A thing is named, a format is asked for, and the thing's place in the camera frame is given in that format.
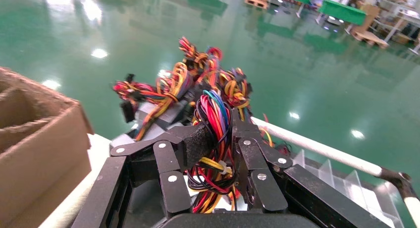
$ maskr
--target red wire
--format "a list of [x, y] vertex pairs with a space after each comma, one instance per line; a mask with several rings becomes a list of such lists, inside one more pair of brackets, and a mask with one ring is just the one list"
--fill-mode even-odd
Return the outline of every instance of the red wire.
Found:
[[209, 192], [205, 192], [204, 196], [201, 198], [200, 202], [197, 204], [195, 208], [193, 208], [193, 213], [197, 212], [197, 210], [203, 205], [203, 203], [207, 200], [207, 196]]
[[206, 180], [207, 183], [209, 183], [211, 186], [213, 186], [215, 189], [219, 190], [220, 192], [228, 192], [229, 190], [224, 190], [220, 187], [218, 187], [216, 184], [214, 184], [212, 181], [209, 180], [209, 178], [204, 175], [204, 173], [201, 170], [198, 170], [198, 173], [204, 177], [204, 180]]

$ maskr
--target cardboard divider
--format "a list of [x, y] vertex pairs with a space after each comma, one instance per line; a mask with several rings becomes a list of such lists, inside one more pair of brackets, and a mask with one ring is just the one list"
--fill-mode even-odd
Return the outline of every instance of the cardboard divider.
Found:
[[31, 104], [28, 95], [19, 89], [7, 90], [0, 100], [0, 129], [9, 126], [24, 125], [40, 120], [43, 116], [57, 116], [57, 113], [40, 112]]
[[78, 101], [0, 67], [1, 228], [38, 227], [82, 181], [87, 133]]
[[28, 122], [23, 125], [10, 126], [0, 129], [0, 154], [5, 152], [8, 148], [18, 144], [22, 139], [41, 129], [53, 118], [53, 116], [47, 117], [33, 122]]

